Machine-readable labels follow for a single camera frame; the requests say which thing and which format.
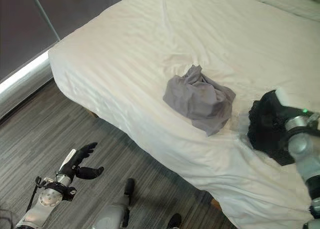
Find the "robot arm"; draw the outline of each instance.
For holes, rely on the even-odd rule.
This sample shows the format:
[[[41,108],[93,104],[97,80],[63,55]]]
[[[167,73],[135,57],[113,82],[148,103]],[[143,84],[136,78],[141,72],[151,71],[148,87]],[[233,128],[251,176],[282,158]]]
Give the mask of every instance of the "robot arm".
[[[310,117],[300,115],[285,124],[289,134],[288,151],[312,200],[310,212],[315,219],[306,223],[303,229],[320,228],[320,132],[312,129],[319,117],[318,113]]]
[[[84,158],[90,156],[97,143],[85,145],[80,150],[72,149],[69,155],[62,163],[60,170],[56,174],[56,180],[37,177],[36,187],[45,188],[38,197],[35,206],[25,213],[22,219],[16,225],[16,229],[42,229],[57,205],[61,201],[72,201],[77,190],[69,187],[74,177],[81,179],[94,179],[104,171],[103,167],[93,169],[89,167],[79,167]]]

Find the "wrinkled sheet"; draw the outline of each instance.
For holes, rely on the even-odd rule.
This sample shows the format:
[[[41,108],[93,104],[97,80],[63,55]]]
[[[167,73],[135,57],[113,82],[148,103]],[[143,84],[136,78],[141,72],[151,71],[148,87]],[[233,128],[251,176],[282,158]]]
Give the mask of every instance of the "wrinkled sheet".
[[[280,86],[320,111],[319,52],[320,23],[255,0],[123,0],[49,59],[68,98],[210,192],[238,228],[301,229],[312,217],[295,165],[252,151],[239,138],[238,115]],[[192,65],[236,93],[231,119],[214,136],[162,99],[168,80]]]

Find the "mattress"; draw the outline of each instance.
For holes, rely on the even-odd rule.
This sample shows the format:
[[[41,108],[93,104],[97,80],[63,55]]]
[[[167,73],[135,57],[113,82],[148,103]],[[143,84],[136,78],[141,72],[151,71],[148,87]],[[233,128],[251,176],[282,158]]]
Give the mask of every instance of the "mattress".
[[[239,118],[282,87],[320,111],[320,23],[255,0],[123,0],[49,51],[71,100],[220,203],[241,229],[301,229],[312,217],[295,164],[252,150]],[[162,99],[192,64],[236,93],[213,136]]]

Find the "gray carpet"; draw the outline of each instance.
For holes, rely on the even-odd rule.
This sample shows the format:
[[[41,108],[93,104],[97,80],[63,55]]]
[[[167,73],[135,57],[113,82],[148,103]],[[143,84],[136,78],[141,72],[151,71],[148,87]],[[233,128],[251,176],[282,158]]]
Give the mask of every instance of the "gray carpet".
[[[13,212],[16,223],[27,208],[36,176],[54,172],[72,148],[98,142],[83,166],[104,166],[94,180],[76,178],[77,195],[63,201],[47,229],[88,229],[98,213],[117,199],[126,179],[136,180],[128,229],[165,229],[174,213],[181,229],[234,229],[210,205],[212,197],[186,182],[139,148],[124,132],[88,115],[67,99],[52,81],[0,124],[0,206]],[[5,220],[0,228],[10,228]]]

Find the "robotic hand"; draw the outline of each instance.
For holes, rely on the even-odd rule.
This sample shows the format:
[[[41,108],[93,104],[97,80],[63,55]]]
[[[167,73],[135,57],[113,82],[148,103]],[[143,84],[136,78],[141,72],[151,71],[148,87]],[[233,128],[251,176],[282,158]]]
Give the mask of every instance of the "robotic hand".
[[[56,173],[56,180],[46,177],[41,182],[40,177],[36,178],[36,186],[27,212],[16,225],[16,229],[42,229],[51,212],[61,201],[72,201],[74,198],[77,190],[69,185],[75,176],[81,179],[91,180],[102,174],[104,171],[103,167],[94,169],[79,166],[83,159],[88,158],[90,154],[94,152],[96,145],[97,143],[93,142],[83,146],[79,150],[72,149]],[[36,205],[31,208],[37,188],[45,189],[39,195]]]
[[[310,117],[299,115],[285,124],[288,151],[312,199],[309,210],[315,219],[306,223],[303,229],[320,228],[320,132],[313,129],[319,117],[318,113]]]
[[[294,99],[284,90],[270,94],[273,113],[278,121],[283,121],[287,150],[293,157],[311,197],[310,213],[314,219],[303,229],[320,229],[320,114],[302,109],[301,98]]]

